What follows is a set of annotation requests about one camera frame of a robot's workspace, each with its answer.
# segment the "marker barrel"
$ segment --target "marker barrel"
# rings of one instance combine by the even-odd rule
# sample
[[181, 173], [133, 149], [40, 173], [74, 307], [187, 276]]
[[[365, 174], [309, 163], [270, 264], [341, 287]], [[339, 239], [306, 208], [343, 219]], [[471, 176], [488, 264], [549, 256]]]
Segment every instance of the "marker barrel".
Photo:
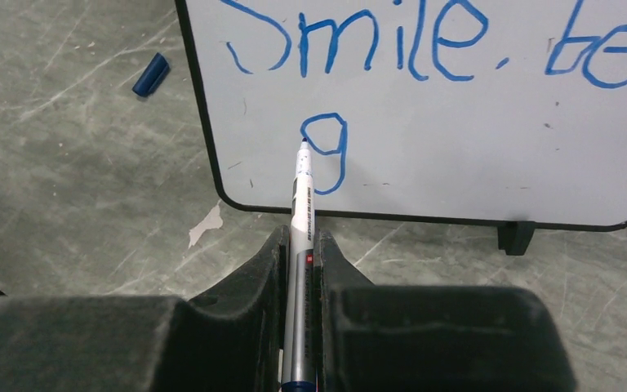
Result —
[[282, 356], [283, 392], [313, 392], [316, 371], [313, 348], [314, 178], [311, 151], [302, 143], [296, 157], [290, 224], [287, 314]]

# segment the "concrete floor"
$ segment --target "concrete floor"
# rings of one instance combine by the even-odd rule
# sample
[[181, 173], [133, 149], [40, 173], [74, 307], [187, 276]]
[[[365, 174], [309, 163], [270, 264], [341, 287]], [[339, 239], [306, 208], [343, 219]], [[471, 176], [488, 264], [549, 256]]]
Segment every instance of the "concrete floor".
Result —
[[[156, 51], [173, 70], [142, 101], [131, 86]], [[4, 292], [190, 297], [286, 223], [219, 201], [173, 1], [0, 0]], [[627, 230], [539, 231], [513, 258], [490, 228], [318, 226], [375, 283], [532, 290], [556, 319], [580, 390], [627, 390]]]

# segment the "whiteboard stand foot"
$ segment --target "whiteboard stand foot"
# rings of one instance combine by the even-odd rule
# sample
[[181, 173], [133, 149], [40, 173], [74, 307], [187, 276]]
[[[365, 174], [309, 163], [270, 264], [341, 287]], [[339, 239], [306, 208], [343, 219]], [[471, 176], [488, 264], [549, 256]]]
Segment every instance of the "whiteboard stand foot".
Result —
[[508, 222], [498, 228], [499, 249], [509, 256], [522, 256], [530, 245], [532, 235], [535, 233], [536, 222], [523, 220], [520, 222]]

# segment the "white scuff mark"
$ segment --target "white scuff mark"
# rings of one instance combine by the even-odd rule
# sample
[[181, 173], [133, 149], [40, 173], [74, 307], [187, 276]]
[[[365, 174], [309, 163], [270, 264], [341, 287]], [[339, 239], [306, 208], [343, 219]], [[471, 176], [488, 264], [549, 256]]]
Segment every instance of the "white scuff mark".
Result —
[[71, 38], [71, 34], [73, 34], [73, 32], [78, 28], [78, 25], [80, 25], [80, 22], [82, 22], [82, 19], [85, 17], [85, 15], [87, 14], [88, 10], [90, 10], [90, 6], [89, 5], [82, 12], [82, 14], [78, 18], [78, 20], [76, 20], [76, 23], [73, 24], [73, 28], [69, 31], [69, 33], [66, 35], [66, 37], [64, 37], [64, 41], [56, 49], [56, 51], [54, 52], [54, 55], [47, 62], [47, 65], [44, 66], [44, 69], [42, 70], [43, 72], [47, 71], [47, 69], [49, 69], [49, 67], [51, 67], [51, 65], [54, 64], [54, 59], [61, 53], [61, 49], [63, 49], [64, 45], [69, 41], [69, 39]]
[[121, 266], [123, 265], [123, 263], [126, 262], [126, 260], [130, 259], [131, 256], [133, 256], [138, 249], [140, 249], [139, 247], [137, 247], [136, 249], [134, 249], [133, 251], [131, 251], [131, 253], [129, 253], [128, 255], [126, 255], [126, 257], [123, 258], [123, 260], [121, 260], [121, 262], [117, 265], [117, 268], [114, 269], [114, 271], [112, 271], [111, 274], [109, 274], [109, 276], [107, 276], [107, 278], [110, 278], [112, 275], [116, 274], [117, 271], [121, 268]]
[[137, 71], [135, 71], [131, 76], [129, 76], [128, 78], [125, 78], [123, 81], [121, 81], [118, 85], [117, 88], [120, 88], [121, 86], [123, 86], [124, 84], [130, 82], [132, 79], [135, 79], [136, 76], [138, 76], [138, 74], [140, 74], [141, 72], [145, 71], [145, 68], [141, 68], [138, 69]]
[[439, 257], [434, 257], [433, 259], [418, 259], [418, 260], [407, 260], [407, 259], [389, 259], [389, 260], [383, 260], [381, 262], [381, 264], [388, 264], [388, 263], [400, 263], [400, 262], [411, 262], [411, 263], [438, 263], [441, 262], [441, 256]]
[[59, 16], [61, 16], [61, 13], [64, 12], [66, 8], [62, 7], [59, 12], [56, 12], [56, 15], [54, 15], [54, 18], [51, 19], [51, 23], [47, 25], [47, 28], [44, 30], [44, 33], [42, 33], [38, 38], [37, 38], [37, 42], [40, 43], [42, 41], [42, 38], [44, 38], [45, 35], [49, 34], [49, 32], [51, 31], [51, 28], [54, 27], [54, 22], [56, 22], [57, 19], [59, 19]]
[[597, 316], [597, 319], [595, 320], [594, 324], [593, 324], [593, 329], [595, 329], [597, 327], [597, 323], [599, 323], [599, 319], [602, 318], [602, 315], [604, 314], [605, 311], [607, 311], [607, 307], [609, 305], [611, 305], [612, 302], [614, 302], [614, 300], [616, 299], [616, 297], [619, 295], [619, 290], [626, 284], [627, 282], [623, 282], [619, 287], [616, 288], [616, 290], [614, 291], [614, 294], [611, 295], [611, 298], [609, 299], [609, 301], [604, 304], [604, 306], [602, 307], [602, 311], [599, 312], [599, 316]]
[[219, 229], [223, 223], [220, 217], [220, 201], [218, 200], [206, 217], [189, 231], [189, 249], [201, 239], [203, 233], [210, 229]]
[[237, 231], [237, 230], [238, 229], [233, 229], [232, 231], [230, 231], [227, 234], [223, 235], [220, 239], [216, 240], [215, 242], [207, 244], [207, 245], [199, 248], [197, 251], [191, 253], [190, 255], [182, 256], [181, 257], [181, 264], [179, 264], [176, 268], [174, 268], [174, 272], [175, 273], [179, 272], [179, 270], [184, 268], [188, 263], [193, 261], [197, 256], [202, 255], [205, 251], [208, 251], [208, 250], [212, 249], [213, 247], [216, 247], [217, 245], [220, 245], [226, 239], [231, 238], [231, 235], [234, 234], [234, 232]]
[[133, 280], [130, 280], [130, 281], [128, 281], [128, 282], [126, 282], [126, 283], [122, 284], [121, 286], [119, 286], [119, 287], [117, 287], [117, 288], [113, 289], [111, 292], [106, 292], [106, 293], [105, 293], [105, 295], [107, 295], [107, 296], [108, 296], [109, 294], [114, 294], [114, 293], [117, 293], [117, 292], [122, 292], [122, 291], [126, 290], [127, 288], [129, 288], [130, 286], [132, 286], [132, 285], [134, 285], [134, 284], [136, 284], [136, 283], [140, 283], [140, 282], [142, 282], [143, 280], [145, 280], [145, 279], [147, 279], [147, 278], [149, 278], [149, 277], [153, 276], [155, 273], [157, 273], [157, 270], [155, 270], [155, 271], [150, 271], [150, 272], [149, 272], [149, 273], [147, 273], [146, 275], [141, 275], [141, 276], [140, 276], [140, 277], [138, 277], [138, 278], [135, 278], [135, 279], [133, 279]]
[[359, 263], [364, 261], [364, 259], [366, 259], [367, 256], [369, 256], [373, 251], [375, 251], [379, 245], [381, 245], [386, 239], [393, 237], [393, 235], [397, 233], [398, 230], [400, 230], [404, 225], [405, 225], [405, 222], [401, 223], [400, 226], [396, 227], [395, 229], [390, 230], [388, 234], [386, 234], [383, 238], [381, 238], [380, 241], [376, 243], [376, 245], [371, 247], [371, 249], [369, 249], [366, 253], [364, 253], [364, 256], [360, 257], [359, 260], [355, 261], [352, 265], [354, 265], [355, 267], [359, 265]]
[[563, 317], [563, 309], [566, 307], [566, 291], [567, 291], [567, 288], [568, 288], [568, 272], [564, 272], [563, 273], [563, 299], [561, 300], [561, 311], [558, 313], [558, 317], [560, 317], [560, 318]]

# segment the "blue marker cap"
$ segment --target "blue marker cap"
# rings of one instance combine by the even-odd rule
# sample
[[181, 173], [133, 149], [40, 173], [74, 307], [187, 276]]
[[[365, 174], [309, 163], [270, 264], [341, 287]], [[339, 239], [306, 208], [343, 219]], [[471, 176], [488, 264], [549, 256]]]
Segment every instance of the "blue marker cap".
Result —
[[164, 77], [169, 73], [169, 69], [167, 59], [161, 54], [156, 53], [153, 60], [150, 61], [150, 64], [148, 64], [145, 71], [143, 71], [143, 74], [140, 75], [138, 82], [133, 85], [133, 92], [143, 97], [154, 93], [160, 83], [162, 83]]

